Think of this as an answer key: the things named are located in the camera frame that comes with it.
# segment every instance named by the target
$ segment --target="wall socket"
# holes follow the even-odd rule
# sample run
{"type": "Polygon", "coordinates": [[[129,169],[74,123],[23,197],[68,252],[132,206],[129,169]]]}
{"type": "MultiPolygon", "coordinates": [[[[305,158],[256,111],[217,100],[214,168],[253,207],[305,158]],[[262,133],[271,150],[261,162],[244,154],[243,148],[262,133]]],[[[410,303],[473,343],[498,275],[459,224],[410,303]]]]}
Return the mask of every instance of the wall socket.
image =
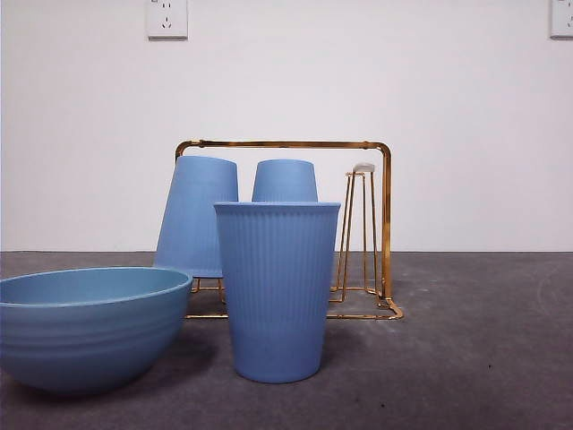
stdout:
{"type": "Polygon", "coordinates": [[[187,0],[147,0],[150,39],[187,39],[187,0]]]}
{"type": "Polygon", "coordinates": [[[552,39],[573,39],[573,0],[552,0],[552,39]]]}

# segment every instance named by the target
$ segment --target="bowl rim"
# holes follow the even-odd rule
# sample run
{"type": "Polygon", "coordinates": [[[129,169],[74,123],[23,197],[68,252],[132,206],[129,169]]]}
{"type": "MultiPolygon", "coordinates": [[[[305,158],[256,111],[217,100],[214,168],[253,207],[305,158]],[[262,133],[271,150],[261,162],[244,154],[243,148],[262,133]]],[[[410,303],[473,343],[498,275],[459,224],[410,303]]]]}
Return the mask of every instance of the bowl rim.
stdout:
{"type": "Polygon", "coordinates": [[[138,294],[136,296],[125,296],[125,297],[116,297],[116,298],[109,298],[105,300],[93,300],[89,302],[68,302],[68,303],[8,303],[1,301],[0,298],[0,308],[3,307],[17,307],[17,308],[62,308],[62,307],[81,307],[81,306],[94,306],[94,305],[110,305],[112,303],[123,303],[123,302],[131,302],[133,300],[140,300],[149,297],[161,296],[163,294],[168,294],[173,291],[177,291],[180,288],[185,288],[191,285],[192,276],[188,275],[184,271],[178,271],[174,269],[167,269],[161,267],[146,267],[146,266],[104,266],[104,267],[86,267],[80,269],[64,269],[61,271],[41,271],[38,273],[29,273],[26,275],[21,276],[14,276],[12,278],[0,279],[0,287],[4,282],[9,280],[25,280],[27,278],[36,278],[45,276],[52,273],[69,273],[69,272],[76,272],[76,271],[129,271],[129,270],[138,270],[138,271],[168,271],[172,273],[179,273],[185,276],[185,281],[167,288],[161,289],[160,291],[153,291],[150,293],[145,294],[138,294]]]}

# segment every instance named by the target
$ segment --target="upside-down cup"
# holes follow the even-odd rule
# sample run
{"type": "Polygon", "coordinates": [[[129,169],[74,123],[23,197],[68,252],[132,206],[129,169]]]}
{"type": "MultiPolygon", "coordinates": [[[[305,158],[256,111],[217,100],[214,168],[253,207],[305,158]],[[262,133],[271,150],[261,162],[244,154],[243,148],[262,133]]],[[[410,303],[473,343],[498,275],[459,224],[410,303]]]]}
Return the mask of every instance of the upside-down cup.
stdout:
{"type": "Polygon", "coordinates": [[[220,278],[214,202],[236,202],[236,164],[212,157],[177,159],[154,266],[196,278],[220,278]]]}
{"type": "Polygon", "coordinates": [[[267,159],[257,165],[253,202],[317,202],[314,165],[301,159],[267,159]]]}
{"type": "Polygon", "coordinates": [[[215,204],[235,370],[289,383],[321,364],[339,203],[215,204]]]}

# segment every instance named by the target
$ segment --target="cup rim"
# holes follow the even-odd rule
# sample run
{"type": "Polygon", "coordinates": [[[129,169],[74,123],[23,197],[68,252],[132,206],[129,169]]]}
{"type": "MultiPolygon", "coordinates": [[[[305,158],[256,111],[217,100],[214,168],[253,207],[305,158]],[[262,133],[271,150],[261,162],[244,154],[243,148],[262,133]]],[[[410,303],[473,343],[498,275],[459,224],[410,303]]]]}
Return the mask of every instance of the cup rim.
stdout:
{"type": "Polygon", "coordinates": [[[215,202],[213,206],[218,207],[233,207],[233,206],[253,206],[253,207],[336,207],[340,206],[340,202],[215,202]]]}
{"type": "Polygon", "coordinates": [[[188,160],[188,159],[212,159],[215,161],[223,161],[224,163],[227,164],[231,164],[233,166],[236,166],[236,163],[234,161],[231,161],[230,159],[221,159],[219,157],[209,157],[207,155],[182,155],[180,157],[177,157],[177,162],[182,159],[182,160],[188,160]]]}
{"type": "Polygon", "coordinates": [[[259,161],[257,164],[259,165],[270,161],[296,161],[297,163],[310,164],[311,166],[314,166],[314,163],[312,163],[311,161],[307,161],[306,159],[263,159],[259,161]]]}
{"type": "Polygon", "coordinates": [[[168,294],[174,291],[177,291],[180,288],[185,288],[189,286],[192,282],[192,277],[186,274],[183,271],[177,271],[173,269],[164,269],[159,267],[144,267],[144,266],[108,266],[108,267],[89,267],[89,268],[81,268],[81,269],[66,269],[62,271],[41,271],[38,273],[29,273],[26,275],[21,276],[14,276],[12,278],[0,279],[0,288],[2,284],[7,281],[12,280],[25,280],[27,278],[40,278],[42,276],[46,276],[53,273],[70,273],[70,272],[84,272],[84,271],[129,271],[129,270],[138,270],[138,271],[167,271],[172,273],[178,273],[185,276],[185,280],[177,285],[167,288],[161,289],[160,291],[153,291],[150,293],[145,294],[138,294],[135,296],[125,296],[125,297],[115,297],[115,298],[108,298],[102,300],[93,300],[93,301],[83,301],[83,302],[67,302],[67,303],[9,303],[0,301],[0,308],[4,307],[13,307],[13,308],[30,308],[30,309],[39,309],[39,308],[62,308],[62,307],[80,307],[80,306],[94,306],[94,305],[110,305],[113,303],[123,303],[123,302],[131,302],[134,300],[140,300],[149,297],[161,296],[163,294],[168,294]]]}

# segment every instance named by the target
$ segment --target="gray floor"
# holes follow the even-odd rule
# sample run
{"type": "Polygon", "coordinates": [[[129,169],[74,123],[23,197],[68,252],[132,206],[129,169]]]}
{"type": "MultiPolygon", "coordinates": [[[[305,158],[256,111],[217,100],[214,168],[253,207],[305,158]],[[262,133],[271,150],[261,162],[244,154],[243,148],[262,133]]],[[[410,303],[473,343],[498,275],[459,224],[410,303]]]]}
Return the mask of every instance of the gray floor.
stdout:
{"type": "MultiPolygon", "coordinates": [[[[2,277],[151,260],[4,253],[2,277]]],[[[393,268],[406,318],[329,320],[310,379],[245,380],[227,321],[194,320],[145,375],[108,394],[65,400],[2,375],[1,427],[573,429],[573,253],[397,253],[393,268]]],[[[193,296],[197,312],[212,294],[193,296]]],[[[362,296],[344,306],[372,308],[362,296]]]]}

